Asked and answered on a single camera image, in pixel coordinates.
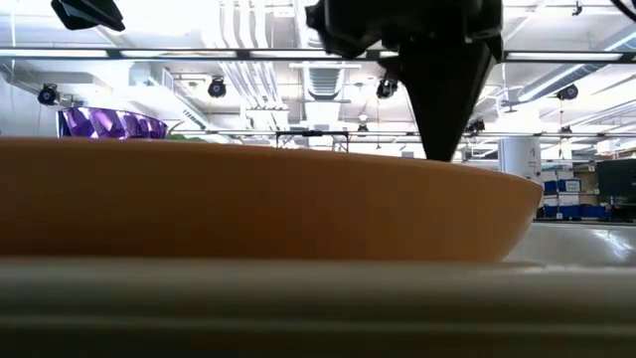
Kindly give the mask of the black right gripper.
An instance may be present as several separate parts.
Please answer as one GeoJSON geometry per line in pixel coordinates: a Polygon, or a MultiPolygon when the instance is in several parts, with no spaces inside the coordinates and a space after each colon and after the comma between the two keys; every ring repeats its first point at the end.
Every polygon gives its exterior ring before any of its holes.
{"type": "Polygon", "coordinates": [[[492,67],[503,55],[502,0],[395,0],[386,49],[484,44],[379,60],[406,88],[428,160],[449,162],[492,67]]]}

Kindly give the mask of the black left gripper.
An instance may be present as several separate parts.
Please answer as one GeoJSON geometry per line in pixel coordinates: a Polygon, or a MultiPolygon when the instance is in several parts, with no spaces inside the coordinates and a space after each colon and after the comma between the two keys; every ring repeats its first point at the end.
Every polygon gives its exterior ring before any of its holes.
{"type": "Polygon", "coordinates": [[[51,0],[51,7],[71,31],[97,26],[116,32],[125,30],[123,16],[113,0],[51,0]]]}

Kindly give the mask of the purple faceted cup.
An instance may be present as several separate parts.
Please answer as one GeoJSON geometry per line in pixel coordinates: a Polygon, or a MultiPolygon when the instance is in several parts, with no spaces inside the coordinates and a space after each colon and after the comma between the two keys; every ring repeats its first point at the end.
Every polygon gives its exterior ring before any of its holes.
{"type": "Polygon", "coordinates": [[[136,112],[90,106],[66,107],[57,112],[58,137],[164,139],[168,125],[136,112]]]}

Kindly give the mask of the orange bowl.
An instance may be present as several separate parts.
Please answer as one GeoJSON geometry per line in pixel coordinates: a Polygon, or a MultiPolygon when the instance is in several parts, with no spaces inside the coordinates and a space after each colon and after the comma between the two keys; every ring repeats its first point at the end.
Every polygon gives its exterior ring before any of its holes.
{"type": "Polygon", "coordinates": [[[495,262],[542,196],[430,160],[0,137],[0,256],[495,262]]]}

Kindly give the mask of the cream plastic tray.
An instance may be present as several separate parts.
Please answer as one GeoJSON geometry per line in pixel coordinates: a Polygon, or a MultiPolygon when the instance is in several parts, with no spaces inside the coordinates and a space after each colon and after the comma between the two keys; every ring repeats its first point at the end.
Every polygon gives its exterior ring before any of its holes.
{"type": "Polygon", "coordinates": [[[0,358],[636,358],[636,225],[495,264],[0,259],[0,358]]]}

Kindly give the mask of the white pillar with sign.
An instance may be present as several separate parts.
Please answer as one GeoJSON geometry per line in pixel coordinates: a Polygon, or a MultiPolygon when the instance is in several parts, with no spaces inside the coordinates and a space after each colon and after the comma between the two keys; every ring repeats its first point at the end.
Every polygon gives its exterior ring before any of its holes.
{"type": "Polygon", "coordinates": [[[499,140],[499,170],[542,184],[542,150],[536,137],[508,137],[499,140]]]}

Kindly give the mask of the black framed table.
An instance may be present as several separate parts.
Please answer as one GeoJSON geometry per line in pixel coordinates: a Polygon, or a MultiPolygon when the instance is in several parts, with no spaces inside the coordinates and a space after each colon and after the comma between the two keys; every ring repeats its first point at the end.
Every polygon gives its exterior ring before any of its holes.
{"type": "Polygon", "coordinates": [[[340,149],[344,149],[346,152],[350,151],[351,135],[348,130],[344,131],[331,131],[331,130],[277,130],[274,132],[275,147],[283,148],[294,137],[331,137],[333,139],[333,145],[338,145],[340,149]]]}

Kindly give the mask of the silver ventilation duct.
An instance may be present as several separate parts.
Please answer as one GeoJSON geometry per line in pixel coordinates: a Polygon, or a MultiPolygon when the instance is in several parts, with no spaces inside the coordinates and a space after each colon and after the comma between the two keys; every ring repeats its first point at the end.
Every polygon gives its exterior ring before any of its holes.
{"type": "MultiPolygon", "coordinates": [[[[299,47],[302,50],[322,50],[323,46],[318,33],[306,25],[305,7],[314,5],[318,0],[292,0],[299,47]]],[[[304,90],[314,101],[338,100],[344,88],[348,70],[358,70],[360,64],[344,61],[301,61],[291,63],[289,68],[297,70],[302,76],[304,90]]]]}

